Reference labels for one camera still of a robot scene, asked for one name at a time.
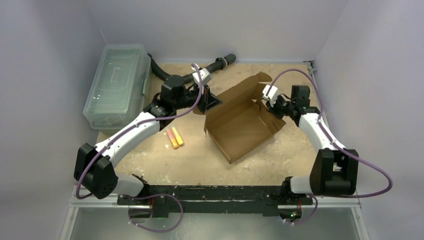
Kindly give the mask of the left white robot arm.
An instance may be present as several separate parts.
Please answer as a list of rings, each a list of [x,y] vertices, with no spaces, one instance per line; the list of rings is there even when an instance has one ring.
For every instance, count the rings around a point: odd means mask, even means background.
[[[110,194],[129,196],[138,205],[146,203],[149,191],[144,187],[145,181],[140,176],[119,176],[115,167],[141,142],[159,133],[174,119],[182,117],[177,111],[185,109],[190,113],[197,108],[205,113],[222,103],[211,93],[208,82],[211,75],[202,70],[194,73],[194,83],[185,87],[184,80],[176,75],[169,77],[161,86],[152,102],[127,126],[112,137],[94,146],[83,144],[77,152],[74,178],[77,180],[75,196],[85,199],[80,194],[85,187],[88,196],[104,199]]]

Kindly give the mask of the brown cardboard box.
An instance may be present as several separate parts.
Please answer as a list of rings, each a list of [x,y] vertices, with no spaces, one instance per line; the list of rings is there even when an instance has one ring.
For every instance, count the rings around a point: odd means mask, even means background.
[[[286,125],[263,103],[262,91],[271,81],[268,74],[258,72],[238,80],[217,78],[208,82],[210,92],[221,104],[204,113],[203,130],[209,143],[205,160],[234,164]]]

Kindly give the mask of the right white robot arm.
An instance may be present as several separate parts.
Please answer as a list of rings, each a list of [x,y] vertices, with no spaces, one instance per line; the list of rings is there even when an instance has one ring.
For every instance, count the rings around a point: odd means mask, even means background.
[[[288,204],[300,196],[342,197],[356,191],[359,163],[354,158],[358,153],[342,144],[334,145],[335,136],[321,119],[320,110],[310,105],[309,97],[310,88],[306,85],[293,85],[290,98],[281,95],[275,86],[266,85],[262,91],[267,111],[279,120],[290,117],[316,151],[309,175],[289,176],[284,180],[280,196]]]

